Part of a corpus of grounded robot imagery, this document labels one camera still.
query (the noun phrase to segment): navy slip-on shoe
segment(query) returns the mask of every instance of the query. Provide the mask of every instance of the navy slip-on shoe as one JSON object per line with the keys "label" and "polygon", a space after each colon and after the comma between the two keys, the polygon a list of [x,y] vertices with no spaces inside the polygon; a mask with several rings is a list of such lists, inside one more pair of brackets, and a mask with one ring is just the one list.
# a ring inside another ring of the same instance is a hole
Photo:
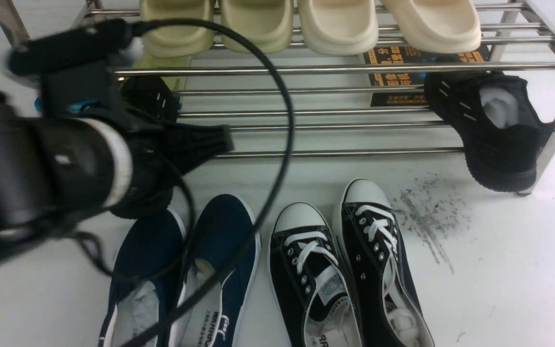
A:
{"label": "navy slip-on shoe", "polygon": [[[219,195],[205,207],[194,226],[198,240],[187,274],[188,289],[201,286],[237,251],[251,232],[255,219],[249,207],[233,195]],[[237,347],[245,301],[251,289],[260,255],[260,235],[244,257],[220,279],[198,305],[184,316],[177,329],[178,347]]]}
{"label": "navy slip-on shoe", "polygon": [[[164,210],[139,219],[119,248],[114,272],[140,279],[150,276],[176,260],[184,238],[184,224],[175,212]],[[113,280],[98,347],[120,346],[166,317],[181,301],[175,297],[180,271],[175,266],[156,279],[137,283]],[[172,334],[174,327],[146,346],[173,346],[172,342],[169,343]]]}

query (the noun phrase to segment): shoe tongue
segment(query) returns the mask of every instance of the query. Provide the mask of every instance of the shoe tongue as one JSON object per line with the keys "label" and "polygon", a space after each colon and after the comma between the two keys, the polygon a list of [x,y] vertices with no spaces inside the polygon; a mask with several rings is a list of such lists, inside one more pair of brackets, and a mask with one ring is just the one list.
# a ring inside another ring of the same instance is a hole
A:
{"label": "shoe tongue", "polygon": [[329,261],[327,263],[329,265],[314,279],[316,292],[308,312],[306,331],[314,336],[341,326],[350,309],[350,298],[337,268]]}

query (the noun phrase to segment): black wire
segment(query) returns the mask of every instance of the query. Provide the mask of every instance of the black wire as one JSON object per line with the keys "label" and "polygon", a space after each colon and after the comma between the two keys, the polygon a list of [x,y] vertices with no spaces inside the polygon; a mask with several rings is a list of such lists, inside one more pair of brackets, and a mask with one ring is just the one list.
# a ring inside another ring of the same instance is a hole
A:
{"label": "black wire", "polygon": [[291,155],[293,152],[294,147],[294,138],[295,138],[295,114],[292,105],[291,96],[286,88],[286,84],[282,77],[280,77],[278,73],[278,69],[271,63],[269,58],[260,51],[253,43],[249,42],[248,39],[243,37],[242,35],[238,34],[237,32],[216,24],[214,22],[207,22],[205,20],[198,20],[198,19],[165,19],[165,20],[153,20],[150,22],[136,22],[132,25],[132,32],[135,37],[141,37],[148,31],[153,29],[165,27],[165,26],[192,26],[192,27],[203,27],[213,31],[217,31],[218,33],[222,33],[226,37],[231,38],[241,46],[244,46],[250,53],[252,53],[260,62],[263,63],[265,68],[268,70],[269,75],[273,77],[273,81],[275,81],[277,88],[280,91],[280,94],[284,98],[284,104],[286,105],[287,110],[287,117],[288,117],[288,135],[286,140],[286,149],[284,150],[284,158],[282,158],[282,166],[280,167],[276,180],[273,183],[273,187],[269,192],[269,196],[264,203],[263,208],[260,210],[258,215],[258,219],[254,226],[251,229],[249,235],[245,237],[245,240],[241,242],[240,246],[238,247],[237,251],[229,257],[229,259],[225,262],[225,265],[220,268],[220,270],[216,271],[214,275],[209,277],[207,281],[196,290],[187,300],[185,300],[181,305],[179,305],[176,309],[174,309],[168,316],[154,323],[154,325],[148,327],[147,330],[143,331],[142,333],[138,334],[132,340],[126,342],[121,347],[143,347],[148,341],[152,338],[157,336],[158,334],[167,331],[172,323],[174,323],[177,319],[183,316],[188,310],[190,310],[194,305],[196,305],[207,293],[220,281],[220,278],[226,276],[232,268],[236,266],[240,258],[245,254],[245,251],[255,240],[255,234],[260,230],[260,226],[263,224],[264,220],[269,215],[269,211],[271,207],[273,207],[273,203],[275,202],[278,193],[284,183],[284,178],[286,177],[286,173],[288,171],[288,167],[291,160]]}

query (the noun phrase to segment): shoe rack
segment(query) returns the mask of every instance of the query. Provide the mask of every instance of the shoe rack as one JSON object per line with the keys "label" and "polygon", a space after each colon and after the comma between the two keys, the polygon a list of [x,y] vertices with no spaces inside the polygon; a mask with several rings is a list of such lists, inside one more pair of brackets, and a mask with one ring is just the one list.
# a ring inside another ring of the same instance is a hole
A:
{"label": "shoe rack", "polygon": [[[500,62],[504,50],[507,46],[515,44],[543,44],[548,46],[555,55],[555,29],[544,19],[544,13],[541,13],[537,7],[529,0],[509,0],[506,3],[486,4],[476,6],[479,13],[497,11],[502,12],[502,19],[495,24],[482,24],[482,31],[493,32],[495,36],[484,37],[482,44],[491,46],[491,58],[489,62],[471,63],[471,64],[445,64],[426,62],[421,64],[399,64],[387,66],[369,66],[364,64],[355,65],[332,65],[332,66],[278,66],[278,70],[282,75],[322,75],[322,74],[368,74],[368,73],[413,73],[413,72],[452,72],[452,71],[468,71],[468,70],[492,70],[492,71],[516,71],[516,70],[555,70],[555,60],[553,61],[528,61],[528,62]],[[220,13],[220,9],[215,10],[216,14]],[[376,13],[388,13],[383,6],[376,6]],[[516,23],[518,16],[523,16],[527,23]],[[90,23],[92,20],[99,18],[111,17],[139,17],[138,10],[128,9],[106,9],[102,6],[101,0],[86,0],[83,9],[81,9],[73,26],[84,23]],[[6,37],[12,45],[19,44],[29,39],[29,35],[24,24],[16,11],[13,0],[0,0],[0,26],[4,30]],[[406,46],[407,42],[397,37],[399,33],[397,26],[379,26],[379,39],[377,46]],[[535,31],[537,36],[522,37],[511,36],[513,31]],[[301,28],[293,29],[294,35],[301,34]],[[215,42],[212,49],[224,49],[224,45]],[[289,49],[306,49],[306,45],[301,39],[295,39],[289,44]],[[139,76],[139,75],[157,75],[165,76],[212,76],[214,78],[224,76],[251,76],[264,75],[266,70],[262,67],[244,66],[244,67],[186,67],[186,68],[153,68],[138,69],[126,68],[117,70],[119,77]],[[383,92],[413,92],[422,91],[422,85],[412,86],[375,86],[375,87],[318,87],[318,88],[291,88],[291,94],[342,94],[342,93],[383,93]],[[277,90],[184,90],[178,92],[180,96],[267,96],[278,94]],[[361,114],[418,114],[429,113],[430,110],[423,106],[414,107],[365,107],[365,108],[333,108],[324,110],[299,110],[297,116],[329,116],[342,115],[347,119],[350,115]],[[183,112],[182,119],[221,119],[237,118],[237,119],[258,119],[262,117],[284,117],[285,112],[282,110],[275,111],[258,111],[258,112]],[[349,130],[374,130],[388,131],[391,129],[416,129],[416,128],[435,128],[446,126],[439,120],[408,120],[399,122],[378,121],[374,123],[307,123],[297,125],[300,131],[299,136],[304,136],[304,132],[316,130],[330,131],[349,131]],[[245,125],[233,126],[233,132],[285,132],[285,125]],[[460,147],[422,147],[422,148],[370,148],[357,150],[316,150],[316,151],[296,151],[295,158],[339,158],[339,157],[383,157],[383,156],[405,156],[412,154],[443,154],[443,153],[459,153],[462,151]],[[537,160],[537,172],[539,177],[546,169],[552,156],[555,153],[555,132],[549,138],[548,143],[543,148]],[[282,156],[280,151],[251,151],[251,152],[231,152],[219,156],[221,160],[244,160],[244,159],[260,159],[260,158],[279,158]],[[531,187],[529,191],[520,193],[521,195],[529,195],[533,191]]]}

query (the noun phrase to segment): black shoe on rack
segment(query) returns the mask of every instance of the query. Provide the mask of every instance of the black shoe on rack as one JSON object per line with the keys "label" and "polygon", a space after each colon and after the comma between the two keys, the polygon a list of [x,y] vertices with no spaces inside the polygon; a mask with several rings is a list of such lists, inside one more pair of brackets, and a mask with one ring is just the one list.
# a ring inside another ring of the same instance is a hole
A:
{"label": "black shoe on rack", "polygon": [[348,184],[333,213],[333,239],[364,345],[433,347],[395,212],[376,184]]}
{"label": "black shoe on rack", "polygon": [[271,288],[292,347],[361,347],[357,321],[324,217],[296,202],[269,239]]}
{"label": "black shoe on rack", "polygon": [[[441,57],[438,62],[459,62]],[[537,180],[537,157],[553,125],[532,107],[527,82],[502,72],[442,72],[425,77],[430,108],[464,143],[466,164],[480,185],[519,192]]]}

